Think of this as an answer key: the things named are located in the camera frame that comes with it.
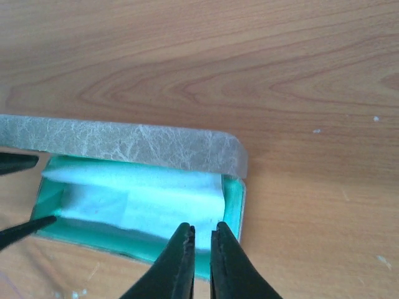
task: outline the wooden table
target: wooden table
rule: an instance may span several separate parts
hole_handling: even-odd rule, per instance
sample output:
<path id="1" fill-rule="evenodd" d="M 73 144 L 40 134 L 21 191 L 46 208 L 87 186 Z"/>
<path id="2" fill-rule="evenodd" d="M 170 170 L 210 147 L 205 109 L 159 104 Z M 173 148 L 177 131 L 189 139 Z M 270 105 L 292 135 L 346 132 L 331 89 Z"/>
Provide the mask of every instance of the wooden table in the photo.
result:
<path id="1" fill-rule="evenodd" d="M 398 14 L 397 0 L 5 0 L 0 112 L 233 133 L 250 155 L 242 245 L 268 282 L 395 299 Z M 44 163 L 0 179 L 1 227 L 29 218 Z M 30 237 L 1 252 L 0 289 L 114 299 L 147 268 Z"/>

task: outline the textured lid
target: textured lid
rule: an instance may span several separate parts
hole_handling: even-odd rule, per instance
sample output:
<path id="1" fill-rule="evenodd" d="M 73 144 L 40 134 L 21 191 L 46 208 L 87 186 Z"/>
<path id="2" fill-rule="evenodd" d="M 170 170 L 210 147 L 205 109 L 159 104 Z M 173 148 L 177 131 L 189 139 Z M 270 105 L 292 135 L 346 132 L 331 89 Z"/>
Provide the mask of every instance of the textured lid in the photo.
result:
<path id="1" fill-rule="evenodd" d="M 245 178 L 248 154 L 228 133 L 0 114 L 0 146 Z"/>

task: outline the black prong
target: black prong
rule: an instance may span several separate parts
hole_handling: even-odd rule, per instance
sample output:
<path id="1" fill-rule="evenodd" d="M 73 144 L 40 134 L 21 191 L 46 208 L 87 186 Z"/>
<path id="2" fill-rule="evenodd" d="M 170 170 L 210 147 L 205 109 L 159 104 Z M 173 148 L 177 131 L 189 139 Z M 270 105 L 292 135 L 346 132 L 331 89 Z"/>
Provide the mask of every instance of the black prong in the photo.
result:
<path id="1" fill-rule="evenodd" d="M 225 222 L 212 233 L 211 298 L 282 299 L 256 271 Z"/>
<path id="2" fill-rule="evenodd" d="M 36 166 L 38 156 L 29 154 L 0 153 L 0 176 Z"/>
<path id="3" fill-rule="evenodd" d="M 53 224 L 56 220 L 56 216 L 47 216 L 2 230 L 0 232 L 0 251 L 31 233 Z"/>
<path id="4" fill-rule="evenodd" d="M 179 225 L 163 252 L 120 299 L 192 299 L 195 230 Z"/>

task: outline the table surface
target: table surface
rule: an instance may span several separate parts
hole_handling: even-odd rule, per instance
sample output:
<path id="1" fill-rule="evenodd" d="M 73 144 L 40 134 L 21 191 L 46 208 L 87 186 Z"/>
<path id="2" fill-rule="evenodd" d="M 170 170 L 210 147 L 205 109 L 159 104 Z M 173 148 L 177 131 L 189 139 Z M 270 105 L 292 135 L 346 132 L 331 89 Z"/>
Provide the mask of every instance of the table surface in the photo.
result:
<path id="1" fill-rule="evenodd" d="M 399 298 L 398 13 L 397 0 L 5 0 L 0 112 L 235 134 L 250 156 L 242 246 L 264 278 L 284 298 Z M 1 178 L 1 227 L 29 218 L 44 163 Z M 1 298 L 113 299 L 147 269 L 29 237 L 1 252 Z"/>

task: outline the white tissue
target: white tissue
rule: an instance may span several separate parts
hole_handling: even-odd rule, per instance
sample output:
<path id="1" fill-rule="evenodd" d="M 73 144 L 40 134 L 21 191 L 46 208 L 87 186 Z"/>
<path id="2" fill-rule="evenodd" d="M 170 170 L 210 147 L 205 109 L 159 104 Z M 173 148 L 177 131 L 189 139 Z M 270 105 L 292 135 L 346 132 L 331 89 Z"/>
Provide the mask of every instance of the white tissue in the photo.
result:
<path id="1" fill-rule="evenodd" d="M 77 159 L 64 164 L 42 173 L 69 183 L 61 217 L 164 239 L 189 222 L 196 229 L 196 248 L 210 250 L 211 231 L 224 216 L 222 175 L 112 161 Z"/>

